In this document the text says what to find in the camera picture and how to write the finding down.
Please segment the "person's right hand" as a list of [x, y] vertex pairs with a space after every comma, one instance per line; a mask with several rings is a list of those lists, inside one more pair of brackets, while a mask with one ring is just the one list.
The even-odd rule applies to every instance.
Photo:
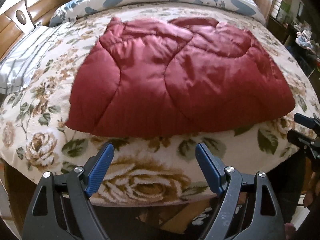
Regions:
[[285, 239], [319, 239], [319, 170], [313, 171], [303, 205], [309, 214], [298, 230], [293, 224], [285, 224]]

